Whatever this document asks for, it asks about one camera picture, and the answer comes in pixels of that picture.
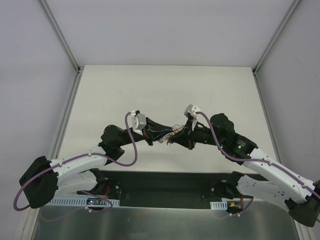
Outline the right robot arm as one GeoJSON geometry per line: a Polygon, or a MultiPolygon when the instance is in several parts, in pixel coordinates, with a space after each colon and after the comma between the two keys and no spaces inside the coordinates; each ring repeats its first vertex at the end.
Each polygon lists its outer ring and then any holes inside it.
{"type": "Polygon", "coordinates": [[[239,194],[269,202],[285,210],[295,221],[314,227],[320,216],[320,183],[303,177],[272,159],[256,143],[236,133],[234,123],[224,113],[205,117],[207,126],[193,123],[190,115],[182,130],[169,138],[170,143],[192,150],[197,143],[213,145],[231,162],[246,167],[265,180],[233,172],[231,178],[216,187],[224,198],[239,194]]]}

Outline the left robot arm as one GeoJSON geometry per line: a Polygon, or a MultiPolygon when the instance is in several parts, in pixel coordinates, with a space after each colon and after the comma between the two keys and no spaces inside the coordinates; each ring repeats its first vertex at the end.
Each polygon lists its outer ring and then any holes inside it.
{"type": "Polygon", "coordinates": [[[38,209],[53,198],[77,191],[92,191],[99,195],[105,191],[106,179],[100,167],[115,163],[131,167],[138,160],[136,143],[146,141],[152,146],[172,135],[174,129],[150,120],[143,114],[132,118],[132,127],[124,129],[108,125],[101,141],[89,150],[73,157],[47,159],[36,158],[19,180],[17,195],[24,194],[28,207],[38,209]]]}

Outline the red handled key organizer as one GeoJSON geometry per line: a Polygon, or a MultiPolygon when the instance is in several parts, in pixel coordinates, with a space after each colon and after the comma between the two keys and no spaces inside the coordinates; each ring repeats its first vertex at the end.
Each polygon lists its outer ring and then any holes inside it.
{"type": "Polygon", "coordinates": [[[161,139],[159,139],[158,142],[159,142],[160,144],[162,144],[162,143],[168,144],[168,143],[170,142],[170,138],[171,138],[172,136],[174,136],[175,134],[177,134],[178,132],[182,131],[184,127],[185,127],[184,125],[179,125],[179,124],[173,125],[173,126],[171,127],[172,132],[166,134],[164,137],[162,137],[161,139]]]}

